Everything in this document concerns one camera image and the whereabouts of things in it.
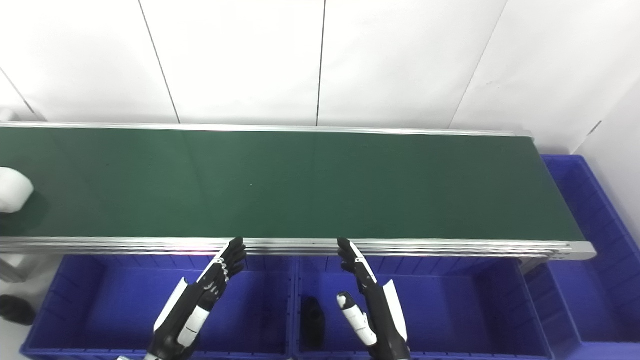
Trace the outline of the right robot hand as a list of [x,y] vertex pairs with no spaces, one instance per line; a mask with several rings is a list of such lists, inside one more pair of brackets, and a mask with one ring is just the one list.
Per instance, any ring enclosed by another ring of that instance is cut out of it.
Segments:
[[338,237],[337,244],[341,267],[355,276],[367,309],[363,311],[349,292],[338,292],[336,301],[346,321],[373,360],[409,360],[406,319],[394,281],[381,285],[366,257],[349,239]]

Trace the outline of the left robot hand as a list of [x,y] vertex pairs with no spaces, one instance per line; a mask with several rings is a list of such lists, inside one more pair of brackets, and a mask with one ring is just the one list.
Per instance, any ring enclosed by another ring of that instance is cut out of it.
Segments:
[[243,270],[247,257],[242,237],[230,240],[214,256],[197,281],[181,278],[153,326],[146,360],[189,360],[201,330],[227,283]]

